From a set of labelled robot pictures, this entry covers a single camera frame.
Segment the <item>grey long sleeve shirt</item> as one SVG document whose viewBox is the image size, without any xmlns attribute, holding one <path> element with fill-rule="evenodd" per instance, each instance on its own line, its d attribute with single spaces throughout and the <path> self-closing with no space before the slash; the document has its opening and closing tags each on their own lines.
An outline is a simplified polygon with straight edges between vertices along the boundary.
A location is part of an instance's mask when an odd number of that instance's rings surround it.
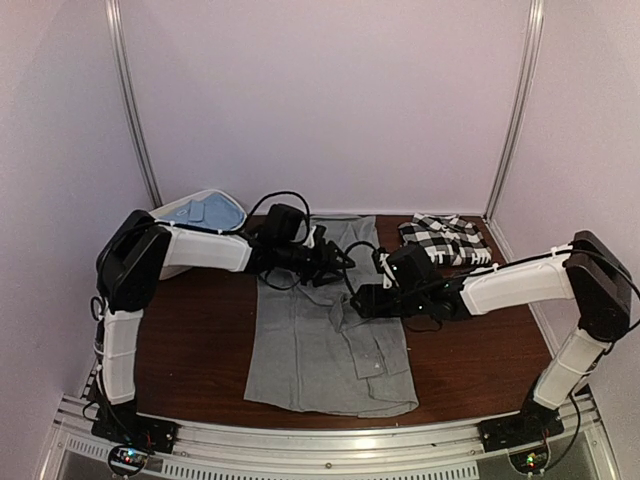
<svg viewBox="0 0 640 480">
<path fill-rule="evenodd" d="M 343 282 L 303 286 L 274 271 L 257 284 L 244 398 L 359 418 L 408 413 L 419 400 L 402 322 L 360 318 Z"/>
</svg>

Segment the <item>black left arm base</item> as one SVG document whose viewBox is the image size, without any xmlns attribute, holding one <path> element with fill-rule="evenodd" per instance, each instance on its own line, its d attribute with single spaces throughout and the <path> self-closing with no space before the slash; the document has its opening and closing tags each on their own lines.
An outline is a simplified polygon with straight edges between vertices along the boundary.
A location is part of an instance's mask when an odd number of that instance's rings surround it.
<svg viewBox="0 0 640 480">
<path fill-rule="evenodd" d="M 141 416 L 133 407 L 101 405 L 91 427 L 93 436 L 152 452 L 171 454 L 178 425 L 168 420 Z"/>
</svg>

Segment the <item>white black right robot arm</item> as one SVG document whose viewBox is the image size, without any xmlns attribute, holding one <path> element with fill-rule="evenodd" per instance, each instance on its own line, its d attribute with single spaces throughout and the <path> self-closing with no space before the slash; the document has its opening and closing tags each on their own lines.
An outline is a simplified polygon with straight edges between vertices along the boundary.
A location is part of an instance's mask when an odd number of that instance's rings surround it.
<svg viewBox="0 0 640 480">
<path fill-rule="evenodd" d="M 379 283 L 350 290 L 364 319 L 426 315 L 442 323 L 528 307 L 553 357 L 530 387 L 512 430 L 535 440 L 600 359 L 638 327 L 639 288 L 631 273 L 591 231 L 565 244 L 506 264 L 443 275 L 418 245 L 374 256 Z"/>
</svg>

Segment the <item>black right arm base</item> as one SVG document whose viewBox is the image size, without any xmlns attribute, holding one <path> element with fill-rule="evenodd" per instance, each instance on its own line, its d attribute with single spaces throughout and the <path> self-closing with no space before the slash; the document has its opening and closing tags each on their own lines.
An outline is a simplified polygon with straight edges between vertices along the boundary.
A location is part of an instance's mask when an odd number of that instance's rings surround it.
<svg viewBox="0 0 640 480">
<path fill-rule="evenodd" d="M 562 434 L 564 425 L 557 410 L 523 407 L 512 415 L 481 421 L 478 430 L 484 451 L 494 452 L 542 442 Z"/>
</svg>

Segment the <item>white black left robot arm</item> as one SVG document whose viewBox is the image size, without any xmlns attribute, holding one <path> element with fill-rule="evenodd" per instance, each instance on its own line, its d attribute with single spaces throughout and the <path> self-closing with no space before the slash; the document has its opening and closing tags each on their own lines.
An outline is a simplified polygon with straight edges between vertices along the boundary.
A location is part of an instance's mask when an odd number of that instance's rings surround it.
<svg viewBox="0 0 640 480">
<path fill-rule="evenodd" d="M 294 207 L 276 204 L 253 228 L 219 230 L 160 220 L 144 210 L 129 214 L 96 261 L 104 305 L 101 390 L 117 405 L 103 420 L 123 444 L 144 433 L 138 415 L 121 404 L 134 400 L 137 336 L 162 273 L 171 268 L 212 268 L 267 278 L 291 272 L 297 283 L 324 286 L 343 279 L 355 263 L 322 225 Z"/>
</svg>

